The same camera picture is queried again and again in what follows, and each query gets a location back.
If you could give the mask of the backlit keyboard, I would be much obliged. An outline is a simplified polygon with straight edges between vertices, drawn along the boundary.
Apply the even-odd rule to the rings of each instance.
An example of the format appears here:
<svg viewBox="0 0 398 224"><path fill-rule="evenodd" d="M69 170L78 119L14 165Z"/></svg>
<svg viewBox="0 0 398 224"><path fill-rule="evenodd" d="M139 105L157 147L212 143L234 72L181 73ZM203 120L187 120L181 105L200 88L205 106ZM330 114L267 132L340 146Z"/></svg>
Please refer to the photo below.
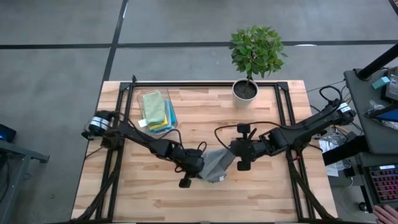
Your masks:
<svg viewBox="0 0 398 224"><path fill-rule="evenodd" d="M376 202L398 202L398 164L368 167L368 174Z"/></svg>

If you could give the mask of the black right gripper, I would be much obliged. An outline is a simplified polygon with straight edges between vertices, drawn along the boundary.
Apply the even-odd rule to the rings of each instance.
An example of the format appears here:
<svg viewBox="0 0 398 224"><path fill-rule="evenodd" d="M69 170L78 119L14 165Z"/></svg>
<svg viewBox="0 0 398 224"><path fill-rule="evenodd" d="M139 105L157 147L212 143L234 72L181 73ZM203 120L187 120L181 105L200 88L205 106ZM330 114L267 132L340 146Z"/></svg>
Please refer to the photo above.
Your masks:
<svg viewBox="0 0 398 224"><path fill-rule="evenodd" d="M267 140L249 140L248 134L251 133L250 124L237 124L237 132L243 135L243 138L237 138L231 141L230 151L241 158L238 162L238 171L251 170L251 163L257 158L269 155L271 145Z"/></svg>

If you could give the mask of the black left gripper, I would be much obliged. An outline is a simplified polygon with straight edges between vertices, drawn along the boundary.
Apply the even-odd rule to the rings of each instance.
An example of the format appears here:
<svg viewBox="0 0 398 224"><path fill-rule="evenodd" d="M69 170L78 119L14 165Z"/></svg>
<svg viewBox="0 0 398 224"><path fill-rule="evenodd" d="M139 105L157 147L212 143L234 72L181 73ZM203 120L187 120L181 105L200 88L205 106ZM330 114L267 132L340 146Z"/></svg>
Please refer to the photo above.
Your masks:
<svg viewBox="0 0 398 224"><path fill-rule="evenodd" d="M181 149L174 155L174 163L176 164L175 172L193 172L198 173L203 169L205 164L203 158L204 151L199 149ZM185 174L180 179L180 188L189 188L191 185L191 179L188 174Z"/></svg>

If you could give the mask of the teal fluffy microfiber towel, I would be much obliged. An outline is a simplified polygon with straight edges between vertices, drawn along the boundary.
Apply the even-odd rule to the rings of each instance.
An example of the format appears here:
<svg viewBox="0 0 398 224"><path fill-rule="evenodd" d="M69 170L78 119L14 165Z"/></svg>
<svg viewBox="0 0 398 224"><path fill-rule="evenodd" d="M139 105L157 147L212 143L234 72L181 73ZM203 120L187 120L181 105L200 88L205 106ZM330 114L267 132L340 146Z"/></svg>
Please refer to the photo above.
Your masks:
<svg viewBox="0 0 398 224"><path fill-rule="evenodd" d="M171 107L171 116L172 116L172 127L170 129L173 129L173 128L175 128L177 126L177 117L175 115L174 108L172 106L172 102L171 102L171 106L170 107Z"/></svg>

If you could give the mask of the small teal box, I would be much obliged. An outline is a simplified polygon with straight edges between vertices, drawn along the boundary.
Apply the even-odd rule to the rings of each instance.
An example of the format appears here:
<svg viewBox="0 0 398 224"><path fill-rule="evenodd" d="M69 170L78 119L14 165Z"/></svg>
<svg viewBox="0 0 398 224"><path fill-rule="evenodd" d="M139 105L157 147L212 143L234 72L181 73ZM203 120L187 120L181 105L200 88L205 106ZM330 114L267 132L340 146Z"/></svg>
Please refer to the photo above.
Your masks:
<svg viewBox="0 0 398 224"><path fill-rule="evenodd" d="M380 79L378 79L377 81L375 81L375 82L372 84L372 87L373 87L375 90L378 90L378 89L380 89L380 88L386 86L389 82L390 82L390 79L389 79L388 77L381 77Z"/></svg>

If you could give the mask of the black aluminium rig frame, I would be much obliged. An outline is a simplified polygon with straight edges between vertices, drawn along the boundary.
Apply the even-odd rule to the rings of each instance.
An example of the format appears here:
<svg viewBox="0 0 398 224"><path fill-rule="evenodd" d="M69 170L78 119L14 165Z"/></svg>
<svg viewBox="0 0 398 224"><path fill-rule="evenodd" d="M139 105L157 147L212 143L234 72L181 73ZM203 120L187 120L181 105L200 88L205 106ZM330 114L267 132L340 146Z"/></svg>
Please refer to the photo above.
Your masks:
<svg viewBox="0 0 398 224"><path fill-rule="evenodd" d="M163 82L168 89L178 129L169 134L188 148L217 150L237 136L238 123L250 123L262 134L279 123L312 115L304 82L261 81L259 94L245 110L232 103L231 82ZM127 141L121 160L116 200L106 194L100 218L89 224L115 223L259 223L296 222L294 194L285 154L264 156L249 171L232 164L224 181L193 179L179 187L183 174L171 162Z"/></svg>

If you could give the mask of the blue tablet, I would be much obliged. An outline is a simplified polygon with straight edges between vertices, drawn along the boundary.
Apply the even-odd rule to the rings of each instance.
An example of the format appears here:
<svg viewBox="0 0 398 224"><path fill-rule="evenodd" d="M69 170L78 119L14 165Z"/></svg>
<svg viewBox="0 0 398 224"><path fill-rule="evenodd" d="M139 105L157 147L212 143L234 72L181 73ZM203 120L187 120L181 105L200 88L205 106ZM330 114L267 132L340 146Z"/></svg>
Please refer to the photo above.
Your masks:
<svg viewBox="0 0 398 224"><path fill-rule="evenodd" d="M375 112L374 117L383 121L392 121L398 123L398 108L391 110L380 110Z"/></svg>

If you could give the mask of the white papers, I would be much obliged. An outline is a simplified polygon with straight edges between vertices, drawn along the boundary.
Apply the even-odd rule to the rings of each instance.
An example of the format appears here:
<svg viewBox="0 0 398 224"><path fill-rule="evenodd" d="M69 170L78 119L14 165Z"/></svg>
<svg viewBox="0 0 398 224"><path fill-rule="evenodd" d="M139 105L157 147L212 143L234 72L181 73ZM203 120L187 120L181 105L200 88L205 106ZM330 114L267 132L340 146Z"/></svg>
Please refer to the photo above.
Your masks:
<svg viewBox="0 0 398 224"><path fill-rule="evenodd" d="M337 143L330 141L328 139L319 139L319 146L322 150L322 153L326 153L338 147ZM345 168L345 163L343 161L338 161L336 163L330 164L326 166L326 173L331 177L338 177L338 172Z"/></svg>

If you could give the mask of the grey desk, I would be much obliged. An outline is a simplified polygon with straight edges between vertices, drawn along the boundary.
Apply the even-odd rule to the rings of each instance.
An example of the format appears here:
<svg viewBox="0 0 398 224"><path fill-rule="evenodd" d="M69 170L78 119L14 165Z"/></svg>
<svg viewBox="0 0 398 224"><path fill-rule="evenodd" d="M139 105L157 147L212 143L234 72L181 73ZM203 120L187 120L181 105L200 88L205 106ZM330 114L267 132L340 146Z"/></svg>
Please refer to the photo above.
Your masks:
<svg viewBox="0 0 398 224"><path fill-rule="evenodd" d="M398 154L398 130L388 128L364 115L367 110L372 108L371 100L385 107L390 105L381 99L381 90L375 90L372 87L372 84L383 74L383 71L378 71L371 76L370 81L363 81L356 76L354 70L347 70L343 73L369 150L373 154Z"/></svg>

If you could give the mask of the grey metal side stand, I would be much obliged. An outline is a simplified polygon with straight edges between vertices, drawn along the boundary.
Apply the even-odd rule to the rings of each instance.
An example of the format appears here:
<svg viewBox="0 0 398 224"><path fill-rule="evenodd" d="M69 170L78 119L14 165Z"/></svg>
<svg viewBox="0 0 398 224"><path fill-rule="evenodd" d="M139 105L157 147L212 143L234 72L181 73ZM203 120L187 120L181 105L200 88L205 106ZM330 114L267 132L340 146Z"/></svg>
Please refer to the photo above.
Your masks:
<svg viewBox="0 0 398 224"><path fill-rule="evenodd" d="M41 154L6 141L0 141L0 151L27 156L30 159L37 159L40 163L47 163L50 158L49 155Z"/></svg>

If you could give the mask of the clear plastic bin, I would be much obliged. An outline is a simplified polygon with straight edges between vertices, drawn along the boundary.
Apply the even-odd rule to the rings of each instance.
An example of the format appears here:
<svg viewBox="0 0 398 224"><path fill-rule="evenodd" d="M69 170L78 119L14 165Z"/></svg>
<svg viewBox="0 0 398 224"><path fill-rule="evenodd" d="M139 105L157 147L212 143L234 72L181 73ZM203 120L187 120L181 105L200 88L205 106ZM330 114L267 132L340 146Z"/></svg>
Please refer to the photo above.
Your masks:
<svg viewBox="0 0 398 224"><path fill-rule="evenodd" d="M143 101L142 101L142 96L143 96L144 94L146 94L146 93L148 93L148 92L151 92L151 91L154 91L154 90L159 90L159 91L161 92L162 96L164 97L164 100L165 100L165 99L169 99L169 100L172 102L172 99L171 99L171 97L170 97L169 91L168 91L168 89L166 89L166 88L156 88L156 89L153 89L153 90L143 91L142 93L138 94L138 96L137 96L137 102L138 102L138 104L139 104L140 111L141 111L141 116L142 116L141 120L138 121L138 124L139 124L140 129L141 129L143 132L145 132L145 133L147 133L147 134L151 134L151 135L160 135L160 134L166 133L167 131L164 131L164 132L158 133L158 134L156 134L156 133L151 133L151 132L149 131L149 124L147 124L146 119L144 118L144 112L143 112Z"/></svg>

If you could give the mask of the light blue teal-edged towel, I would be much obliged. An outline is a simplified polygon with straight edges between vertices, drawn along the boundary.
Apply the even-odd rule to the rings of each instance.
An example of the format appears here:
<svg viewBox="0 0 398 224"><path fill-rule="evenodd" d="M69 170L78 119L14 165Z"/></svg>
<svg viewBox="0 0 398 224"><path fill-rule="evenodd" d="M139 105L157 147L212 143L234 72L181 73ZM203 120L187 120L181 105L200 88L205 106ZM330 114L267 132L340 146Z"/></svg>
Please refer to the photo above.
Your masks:
<svg viewBox="0 0 398 224"><path fill-rule="evenodd" d="M157 128L154 128L152 131L155 133L159 133L165 130L168 130L172 127L172 116L171 116L171 102L169 99L165 100L165 105L166 105L166 118L167 118L167 124L159 126Z"/></svg>

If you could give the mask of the black computer with blue light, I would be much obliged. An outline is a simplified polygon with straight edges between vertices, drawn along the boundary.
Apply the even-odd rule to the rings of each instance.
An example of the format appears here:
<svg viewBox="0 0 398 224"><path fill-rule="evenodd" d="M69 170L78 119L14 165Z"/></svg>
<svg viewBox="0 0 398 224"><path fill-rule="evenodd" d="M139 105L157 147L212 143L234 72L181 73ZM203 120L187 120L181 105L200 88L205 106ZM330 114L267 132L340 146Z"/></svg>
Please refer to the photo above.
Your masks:
<svg viewBox="0 0 398 224"><path fill-rule="evenodd" d="M0 124L0 140L6 142L13 142L16 136L16 131L3 124Z"/></svg>

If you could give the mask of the black pole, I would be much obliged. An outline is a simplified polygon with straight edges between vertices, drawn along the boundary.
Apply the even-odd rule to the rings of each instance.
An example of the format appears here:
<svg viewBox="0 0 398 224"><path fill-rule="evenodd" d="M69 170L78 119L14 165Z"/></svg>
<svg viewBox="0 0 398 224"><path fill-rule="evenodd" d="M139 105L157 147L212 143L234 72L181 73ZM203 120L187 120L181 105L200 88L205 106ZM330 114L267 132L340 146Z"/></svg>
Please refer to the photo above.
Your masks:
<svg viewBox="0 0 398 224"><path fill-rule="evenodd" d="M398 57L398 44L395 44L388 51L384 52L377 59L364 67L362 70L356 72L356 76L362 81L368 81L376 71L387 65Z"/></svg>

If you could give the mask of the green microfiber towel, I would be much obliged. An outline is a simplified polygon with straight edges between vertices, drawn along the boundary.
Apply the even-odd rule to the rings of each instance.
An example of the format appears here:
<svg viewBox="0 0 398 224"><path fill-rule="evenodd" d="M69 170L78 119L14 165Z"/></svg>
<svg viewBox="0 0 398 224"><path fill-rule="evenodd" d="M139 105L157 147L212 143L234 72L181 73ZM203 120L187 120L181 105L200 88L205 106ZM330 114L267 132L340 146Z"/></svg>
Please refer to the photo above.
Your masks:
<svg viewBox="0 0 398 224"><path fill-rule="evenodd" d="M142 96L144 118L147 124L163 123L165 118L165 101L159 90L148 92Z"/></svg>

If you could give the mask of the grey microfiber towel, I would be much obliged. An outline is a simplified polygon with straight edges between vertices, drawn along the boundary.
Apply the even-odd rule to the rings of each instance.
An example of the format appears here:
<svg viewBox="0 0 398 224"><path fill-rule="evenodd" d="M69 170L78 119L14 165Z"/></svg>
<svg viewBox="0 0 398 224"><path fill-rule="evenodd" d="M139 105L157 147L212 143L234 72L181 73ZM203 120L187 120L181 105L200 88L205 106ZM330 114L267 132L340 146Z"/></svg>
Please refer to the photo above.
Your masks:
<svg viewBox="0 0 398 224"><path fill-rule="evenodd" d="M204 152L204 166L198 176L211 183L222 182L226 177L228 167L233 163L235 155L227 149L217 149Z"/></svg>

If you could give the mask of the potted green plant white pot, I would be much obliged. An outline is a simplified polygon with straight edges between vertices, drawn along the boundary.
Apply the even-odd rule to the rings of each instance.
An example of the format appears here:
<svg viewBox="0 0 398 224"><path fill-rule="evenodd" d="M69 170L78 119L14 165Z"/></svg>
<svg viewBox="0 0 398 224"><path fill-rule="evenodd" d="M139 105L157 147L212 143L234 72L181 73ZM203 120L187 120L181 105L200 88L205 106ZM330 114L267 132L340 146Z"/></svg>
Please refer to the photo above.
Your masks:
<svg viewBox="0 0 398 224"><path fill-rule="evenodd" d="M246 74L245 78L236 80L232 86L233 105L243 110L259 93L254 76L266 78L278 72L288 55L284 52L284 44L277 31L256 25L232 33L229 49L236 70Z"/></svg>

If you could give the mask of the person's hand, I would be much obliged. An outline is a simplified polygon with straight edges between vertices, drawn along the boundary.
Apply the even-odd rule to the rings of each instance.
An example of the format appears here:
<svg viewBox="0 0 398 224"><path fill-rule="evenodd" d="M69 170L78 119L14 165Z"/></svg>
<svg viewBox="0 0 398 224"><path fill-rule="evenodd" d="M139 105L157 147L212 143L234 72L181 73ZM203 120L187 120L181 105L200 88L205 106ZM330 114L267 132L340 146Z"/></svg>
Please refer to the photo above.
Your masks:
<svg viewBox="0 0 398 224"><path fill-rule="evenodd" d="M377 217L377 224L398 224L398 211L389 205L375 205L373 213Z"/></svg>

